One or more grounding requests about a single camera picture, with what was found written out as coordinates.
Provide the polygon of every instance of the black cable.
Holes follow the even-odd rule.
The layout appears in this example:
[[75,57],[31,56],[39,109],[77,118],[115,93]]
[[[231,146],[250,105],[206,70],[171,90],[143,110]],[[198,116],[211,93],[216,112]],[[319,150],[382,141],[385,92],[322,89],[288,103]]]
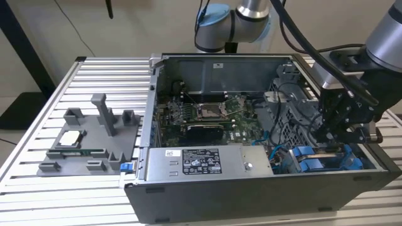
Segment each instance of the black cable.
[[198,20],[199,20],[199,14],[200,14],[200,10],[202,10],[202,1],[200,0],[200,6],[199,6],[199,11],[196,12],[196,16],[195,16],[195,25],[194,25],[194,32],[196,33],[196,25],[198,25]]
[[276,116],[275,116],[275,120],[274,120],[274,125],[271,127],[271,130],[270,130],[270,134],[268,134],[268,137],[270,137],[270,142],[274,146],[278,146],[278,144],[274,142],[272,140],[272,134],[274,134],[274,130],[275,130],[275,127],[276,127],[276,124],[278,124],[278,121],[279,121],[279,116],[280,116],[280,108],[282,108],[282,102],[280,102],[280,97],[279,97],[279,92],[276,90],[276,95],[278,95],[278,108],[276,108]]
[[346,75],[339,71],[339,69],[322,57],[316,49],[311,46],[311,43],[303,36],[300,30],[295,25],[295,22],[292,21],[287,11],[284,10],[280,0],[271,0],[271,4],[278,12],[279,18],[283,20],[283,23],[287,26],[290,33],[292,34],[295,40],[298,41],[306,52],[310,54],[315,62],[338,79],[340,84],[346,87],[347,90],[350,90],[354,93],[355,96],[360,97],[368,105],[378,105],[378,100],[366,91],[359,81],[350,80],[346,77]]
[[[286,31],[284,31],[284,26],[283,26],[283,21],[282,19],[279,19],[279,29],[280,29],[280,33],[282,33],[282,37],[284,39],[284,42],[287,43],[287,45],[290,46],[290,48],[298,52],[298,53],[303,53],[303,54],[307,54],[307,52],[299,48],[295,47],[295,45],[291,43],[291,41],[288,40],[288,37],[287,37],[287,34],[286,34]],[[362,47],[363,44],[346,44],[346,45],[340,45],[340,46],[334,46],[334,47],[328,47],[328,48],[322,48],[322,49],[318,49],[316,51],[319,53],[323,53],[323,52],[328,52],[328,51],[334,51],[334,50],[338,50],[338,49],[343,49],[343,48],[359,48]]]
[[314,122],[319,118],[319,116],[322,116],[322,114],[318,114],[318,115],[314,116],[314,118],[311,119],[311,123],[310,123],[310,125],[307,127],[307,138],[308,138],[308,140],[310,140],[311,143],[314,143],[312,142],[312,138],[311,138],[311,129],[312,129]]
[[1,139],[1,138],[0,138],[0,141],[4,141],[4,142],[7,142],[7,143],[9,143],[9,144],[12,144],[12,145],[17,145],[15,142],[11,142],[9,140],[4,140],[4,139]]
[[199,7],[199,11],[198,11],[198,13],[196,13],[196,20],[195,20],[195,27],[194,27],[194,29],[195,29],[195,35],[194,35],[194,45],[196,46],[196,42],[195,42],[195,39],[196,39],[196,34],[199,33],[199,28],[200,28],[200,23],[202,23],[202,21],[203,21],[203,18],[204,18],[204,16],[206,16],[206,13],[207,13],[207,8],[208,8],[208,4],[210,4],[210,1],[211,0],[207,0],[207,4],[206,4],[206,6],[203,7],[203,10],[202,10],[202,12],[200,12],[200,9],[202,9],[202,0],[200,0],[200,7]]
[[73,25],[71,19],[68,18],[67,14],[64,13],[64,11],[63,11],[63,9],[61,9],[59,3],[57,3],[57,0],[53,0],[53,1],[55,1],[56,5],[57,5],[57,7],[59,7],[59,9],[60,9],[60,11],[61,11],[61,13],[63,13],[63,15],[65,16],[65,18],[67,18],[67,20],[68,20],[71,26],[73,27],[75,32],[76,32],[76,34],[77,34],[77,37],[80,38],[83,44],[87,46],[89,52],[92,53],[92,56],[96,57],[93,51],[91,50],[91,48],[88,47],[87,43],[84,42],[84,40],[83,40],[83,38],[81,38],[81,35],[80,35],[80,33],[77,32],[77,29],[76,29],[76,27],[75,27],[75,25]]

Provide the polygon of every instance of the slotted metal table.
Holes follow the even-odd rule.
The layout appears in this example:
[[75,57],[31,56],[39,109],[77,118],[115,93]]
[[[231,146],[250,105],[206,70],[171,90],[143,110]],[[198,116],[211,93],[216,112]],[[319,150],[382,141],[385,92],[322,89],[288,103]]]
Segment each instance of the slotted metal table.
[[[107,93],[115,113],[132,109],[144,114],[148,90],[148,58],[87,58],[75,62],[55,94],[0,169],[0,225],[139,226],[119,176],[40,178],[45,149],[64,124],[63,114],[80,107],[96,114],[93,93]],[[378,123],[380,144],[402,167],[402,121],[387,111]],[[402,177],[380,191],[359,195],[339,211],[263,218],[192,222],[194,226],[239,225],[362,226],[402,225]]]

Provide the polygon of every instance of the warning symbols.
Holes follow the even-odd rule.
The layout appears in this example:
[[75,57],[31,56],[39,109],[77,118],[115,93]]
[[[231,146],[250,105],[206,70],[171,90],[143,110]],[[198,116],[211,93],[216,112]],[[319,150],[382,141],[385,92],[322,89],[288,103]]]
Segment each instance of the warning symbols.
[[222,173],[219,149],[183,150],[183,174],[216,174]]

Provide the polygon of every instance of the robotic arm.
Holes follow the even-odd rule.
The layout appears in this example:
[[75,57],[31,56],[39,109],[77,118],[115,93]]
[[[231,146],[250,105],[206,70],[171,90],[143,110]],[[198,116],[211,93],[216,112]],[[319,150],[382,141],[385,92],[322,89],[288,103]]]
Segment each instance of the robotic arm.
[[401,56],[402,0],[397,0],[367,38],[366,46],[323,55],[350,79],[363,85],[379,103],[368,105],[359,97],[350,96],[331,74],[320,65],[314,65],[315,79],[322,86],[322,125],[314,133],[318,142],[327,142],[330,137],[343,143],[382,142],[375,122],[402,99]]
[[[314,80],[320,86],[322,124],[318,142],[380,143],[375,127],[383,112],[402,99],[402,0],[397,0],[366,45],[320,54],[298,30],[280,0],[270,0],[298,43],[315,59]],[[268,30],[266,0],[243,0],[235,10],[216,4],[199,13],[195,46],[218,52],[230,42],[252,42]]]

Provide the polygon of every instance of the circuit board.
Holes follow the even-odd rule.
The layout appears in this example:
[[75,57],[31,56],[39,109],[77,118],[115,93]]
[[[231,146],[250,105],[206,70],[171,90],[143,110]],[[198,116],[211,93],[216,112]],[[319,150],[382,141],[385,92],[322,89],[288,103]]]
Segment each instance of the circuit board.
[[[167,100],[159,105],[161,146],[252,145],[263,138],[263,129],[246,96],[230,95],[222,103],[181,103]],[[222,137],[206,142],[188,141],[191,126],[222,128]]]

